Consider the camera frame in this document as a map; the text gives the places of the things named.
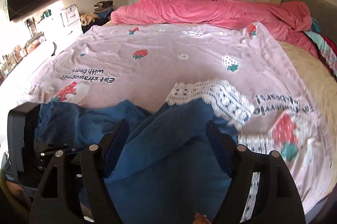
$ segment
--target pile of clothes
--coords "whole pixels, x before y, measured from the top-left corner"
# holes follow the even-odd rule
[[[92,26],[102,26],[110,21],[110,14],[114,11],[113,6],[113,1],[101,1],[94,5],[94,13],[81,15],[83,33],[86,33]]]
[[[97,3],[96,5],[94,5],[94,13],[101,18],[107,18],[114,11],[113,3],[113,1],[101,1]]]

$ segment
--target strawberry print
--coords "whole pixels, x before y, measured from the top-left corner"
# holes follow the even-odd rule
[[[136,27],[135,29],[129,29],[128,32],[129,32],[129,35],[134,35],[136,31],[140,31],[139,27]]]
[[[283,145],[286,142],[287,144],[295,143],[297,145],[298,140],[293,132],[296,128],[296,123],[292,122],[288,114],[282,115],[273,130],[274,143]]]
[[[256,25],[250,24],[248,27],[248,36],[249,37],[256,36],[256,33],[257,33]]]
[[[222,57],[222,65],[231,72],[238,71],[241,67],[239,60],[233,56],[225,54]]]
[[[80,54],[80,57],[84,57],[85,55],[87,55],[89,52],[89,49],[86,48],[84,51],[82,51],[82,53]]]
[[[67,85],[65,88],[56,93],[54,99],[57,99],[58,101],[65,101],[67,99],[66,95],[76,95],[76,85],[77,82],[72,82],[71,84]]]
[[[180,54],[180,55],[178,56],[178,58],[179,58],[180,60],[187,60],[187,59],[189,58],[189,56],[188,56],[188,54]]]
[[[148,56],[148,54],[149,54],[149,51],[147,49],[141,49],[141,50],[137,50],[134,53],[132,53],[132,58],[141,59],[141,58]]]
[[[298,153],[298,139],[294,135],[294,129],[297,129],[297,124],[288,114],[284,114],[273,130],[274,144],[282,147],[281,156],[287,162],[291,162]]]

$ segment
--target blue cloth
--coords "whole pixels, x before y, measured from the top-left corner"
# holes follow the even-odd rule
[[[100,110],[50,102],[41,107],[35,137],[50,144],[72,140],[83,149],[98,143],[121,119],[129,122],[131,134],[105,183],[122,221],[191,224],[196,212],[212,220],[230,179],[220,170],[207,141],[206,124],[213,119],[222,133],[235,140],[236,129],[215,117],[212,106],[202,99],[164,104],[152,115],[129,101]],[[80,199],[87,205],[84,191]]]
[[[110,8],[107,11],[104,12],[95,12],[100,18],[107,18],[112,12],[114,11],[113,8]]]
[[[320,29],[317,21],[314,18],[311,17],[311,22],[312,22],[312,24],[311,24],[310,31],[316,32],[316,33],[321,33],[321,29]]]

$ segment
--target beige mattress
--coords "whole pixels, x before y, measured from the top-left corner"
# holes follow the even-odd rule
[[[335,154],[332,166],[334,177],[326,193],[329,194],[337,182],[337,83],[321,61],[313,58],[310,53],[286,42],[280,41],[280,44],[305,82],[316,107],[321,109],[331,132]]]

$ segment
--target pink duvet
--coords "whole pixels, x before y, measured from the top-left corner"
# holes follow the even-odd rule
[[[302,2],[249,3],[237,0],[140,0],[111,14],[115,24],[211,24],[240,30],[259,21],[276,40],[297,45],[313,56],[317,51],[301,31],[311,27],[309,8]]]

